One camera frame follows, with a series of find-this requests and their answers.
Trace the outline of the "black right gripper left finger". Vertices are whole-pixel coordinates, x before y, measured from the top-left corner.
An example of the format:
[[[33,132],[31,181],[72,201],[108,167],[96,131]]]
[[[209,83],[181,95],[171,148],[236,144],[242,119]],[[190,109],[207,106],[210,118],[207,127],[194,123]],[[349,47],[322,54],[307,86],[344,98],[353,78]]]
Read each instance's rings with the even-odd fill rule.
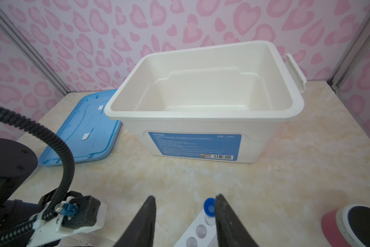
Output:
[[[152,247],[156,223],[156,200],[148,196],[114,247]]]

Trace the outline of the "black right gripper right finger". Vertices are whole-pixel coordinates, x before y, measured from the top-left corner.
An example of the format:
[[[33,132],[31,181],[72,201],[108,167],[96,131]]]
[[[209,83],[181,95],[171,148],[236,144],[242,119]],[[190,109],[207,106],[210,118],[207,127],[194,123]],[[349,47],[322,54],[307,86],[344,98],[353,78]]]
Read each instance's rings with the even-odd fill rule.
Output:
[[[214,210],[219,247],[259,247],[222,194],[216,196]]]

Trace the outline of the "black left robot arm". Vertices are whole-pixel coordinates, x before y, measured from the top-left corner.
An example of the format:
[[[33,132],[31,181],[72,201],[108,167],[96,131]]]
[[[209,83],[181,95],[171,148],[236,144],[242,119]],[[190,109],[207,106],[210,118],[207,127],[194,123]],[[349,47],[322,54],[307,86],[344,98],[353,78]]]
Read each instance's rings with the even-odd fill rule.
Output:
[[[30,148],[0,139],[0,236],[42,211],[42,205],[9,199],[37,166],[37,156]]]

